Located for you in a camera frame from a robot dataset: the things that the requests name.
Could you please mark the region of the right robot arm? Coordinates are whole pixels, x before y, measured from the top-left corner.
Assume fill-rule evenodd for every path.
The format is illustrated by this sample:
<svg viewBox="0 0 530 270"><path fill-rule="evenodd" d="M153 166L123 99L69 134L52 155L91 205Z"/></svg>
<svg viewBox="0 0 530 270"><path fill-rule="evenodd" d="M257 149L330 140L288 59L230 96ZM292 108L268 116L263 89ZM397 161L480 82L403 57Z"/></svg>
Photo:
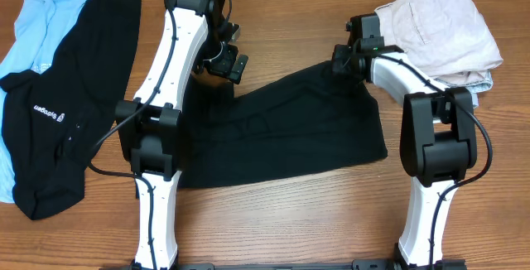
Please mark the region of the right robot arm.
<svg viewBox="0 0 530 270"><path fill-rule="evenodd" d="M470 93L435 82L396 46L337 45L332 71L374 84L402 106L399 155L411 178L407 220L393 259L360 260L354 267L464 269L465 261L443 257L441 240L456 185L477 160Z"/></svg>

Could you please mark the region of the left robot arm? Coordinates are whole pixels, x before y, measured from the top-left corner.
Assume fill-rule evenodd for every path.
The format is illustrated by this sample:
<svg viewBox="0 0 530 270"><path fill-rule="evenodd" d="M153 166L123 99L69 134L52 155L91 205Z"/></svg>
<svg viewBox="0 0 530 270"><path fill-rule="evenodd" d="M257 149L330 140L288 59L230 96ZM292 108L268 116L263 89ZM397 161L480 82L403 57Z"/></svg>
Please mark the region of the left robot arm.
<svg viewBox="0 0 530 270"><path fill-rule="evenodd" d="M248 62L234 41L240 27L223 14L228 0L164 0L165 24L152 66L131 101L116 108L118 135L140 200L132 269L173 269L179 125L191 73L207 71L235 84Z"/></svg>

